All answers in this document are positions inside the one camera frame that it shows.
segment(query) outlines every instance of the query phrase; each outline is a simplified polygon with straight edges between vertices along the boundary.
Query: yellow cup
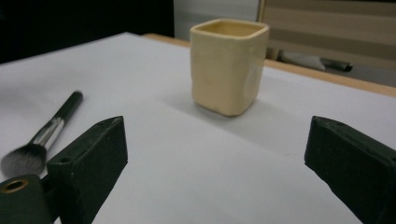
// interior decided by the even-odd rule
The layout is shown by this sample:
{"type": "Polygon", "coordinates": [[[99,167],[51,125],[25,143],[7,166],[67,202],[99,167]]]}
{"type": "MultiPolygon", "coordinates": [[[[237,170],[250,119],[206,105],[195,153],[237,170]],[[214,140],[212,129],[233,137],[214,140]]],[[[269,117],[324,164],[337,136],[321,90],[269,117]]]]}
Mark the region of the yellow cup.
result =
{"type": "Polygon", "coordinates": [[[191,28],[194,102],[225,116],[243,113],[257,97],[269,26],[219,19],[191,28]]]}

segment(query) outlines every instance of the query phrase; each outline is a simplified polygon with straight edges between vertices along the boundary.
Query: table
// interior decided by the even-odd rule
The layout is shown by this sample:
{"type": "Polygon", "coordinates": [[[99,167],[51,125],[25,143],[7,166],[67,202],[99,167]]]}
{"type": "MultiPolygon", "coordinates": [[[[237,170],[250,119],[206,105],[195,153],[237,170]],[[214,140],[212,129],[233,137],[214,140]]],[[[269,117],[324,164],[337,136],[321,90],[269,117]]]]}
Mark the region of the table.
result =
{"type": "Polygon", "coordinates": [[[310,120],[396,148],[392,96],[265,66],[257,100],[226,118],[192,101],[188,48],[122,34],[0,65],[0,156],[74,90],[84,101],[49,157],[100,120],[125,121],[129,163],[94,223],[360,223],[304,165],[310,120]]]}

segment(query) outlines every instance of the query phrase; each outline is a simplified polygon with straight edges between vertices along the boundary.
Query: bolt hole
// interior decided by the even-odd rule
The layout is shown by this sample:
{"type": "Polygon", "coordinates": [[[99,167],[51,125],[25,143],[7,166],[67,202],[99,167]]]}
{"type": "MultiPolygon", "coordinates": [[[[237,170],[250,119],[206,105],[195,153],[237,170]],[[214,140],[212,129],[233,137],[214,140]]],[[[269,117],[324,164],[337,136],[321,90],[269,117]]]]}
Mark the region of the bolt hole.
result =
{"type": "Polygon", "coordinates": [[[70,157],[65,157],[61,159],[61,163],[67,163],[70,162],[72,159],[70,157]]]}
{"type": "Polygon", "coordinates": [[[12,193],[12,192],[18,191],[20,189],[23,189],[28,183],[29,183],[29,181],[26,179],[14,180],[14,181],[6,184],[4,187],[2,187],[1,191],[3,193],[12,193]]]}

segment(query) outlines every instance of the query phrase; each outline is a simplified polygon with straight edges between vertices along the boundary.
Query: silver ferrule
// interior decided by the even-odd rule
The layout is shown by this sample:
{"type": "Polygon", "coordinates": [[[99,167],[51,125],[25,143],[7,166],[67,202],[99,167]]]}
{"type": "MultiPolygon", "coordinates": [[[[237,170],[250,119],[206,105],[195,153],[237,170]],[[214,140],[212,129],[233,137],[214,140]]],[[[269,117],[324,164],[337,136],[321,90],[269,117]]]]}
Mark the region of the silver ferrule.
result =
{"type": "Polygon", "coordinates": [[[58,137],[61,129],[64,127],[64,120],[53,118],[50,120],[32,139],[32,143],[50,149],[55,139],[58,137]]]}

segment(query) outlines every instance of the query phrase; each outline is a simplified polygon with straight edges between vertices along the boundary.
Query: brush handle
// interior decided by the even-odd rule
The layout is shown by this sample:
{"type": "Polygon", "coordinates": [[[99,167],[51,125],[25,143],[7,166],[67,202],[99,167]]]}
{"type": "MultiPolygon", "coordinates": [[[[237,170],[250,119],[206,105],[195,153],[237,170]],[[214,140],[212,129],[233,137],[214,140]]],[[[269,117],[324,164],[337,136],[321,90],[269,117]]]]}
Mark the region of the brush handle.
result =
{"type": "Polygon", "coordinates": [[[82,93],[74,91],[53,118],[32,138],[30,144],[40,145],[46,150],[50,149],[50,146],[58,137],[66,122],[74,114],[81,101],[82,93]]]}

